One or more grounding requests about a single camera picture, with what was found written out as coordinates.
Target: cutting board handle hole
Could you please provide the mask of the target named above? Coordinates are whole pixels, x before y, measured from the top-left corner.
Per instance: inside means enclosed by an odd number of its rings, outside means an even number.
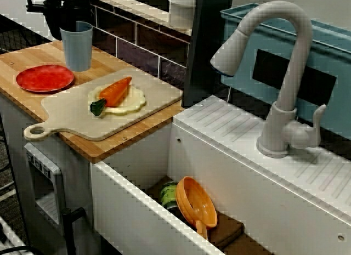
[[[42,134],[45,131],[43,127],[34,127],[30,130],[31,134]]]

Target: play kitchen sink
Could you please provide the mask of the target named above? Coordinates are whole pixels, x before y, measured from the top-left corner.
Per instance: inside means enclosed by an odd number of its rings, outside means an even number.
[[[145,193],[188,175],[274,254],[349,254],[351,163],[322,148],[266,157],[263,125],[212,96],[92,164],[95,229],[123,254],[223,254]]]

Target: blue tray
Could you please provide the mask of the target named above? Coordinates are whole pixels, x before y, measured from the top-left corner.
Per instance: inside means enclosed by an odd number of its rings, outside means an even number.
[[[224,41],[235,31],[242,18],[259,4],[247,4],[221,11],[225,19]],[[351,32],[312,21],[313,42],[307,66],[336,77],[328,108],[321,126],[351,139]],[[251,35],[240,67],[234,77],[222,76],[222,83],[272,104],[279,90],[252,78],[257,49],[290,59],[295,44],[295,29],[284,19],[270,19]],[[312,121],[317,105],[297,99],[298,116]]]

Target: oven handle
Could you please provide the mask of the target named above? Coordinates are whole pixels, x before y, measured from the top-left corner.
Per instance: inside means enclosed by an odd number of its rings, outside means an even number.
[[[73,222],[86,215],[84,208],[80,207],[73,212],[69,208],[62,209],[62,222],[66,240],[67,255],[76,255],[75,238],[73,235]]]

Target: gray cup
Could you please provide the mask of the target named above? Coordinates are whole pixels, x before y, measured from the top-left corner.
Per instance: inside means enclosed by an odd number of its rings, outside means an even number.
[[[76,22],[76,32],[60,29],[66,66],[72,71],[85,71],[92,64],[93,26]]]

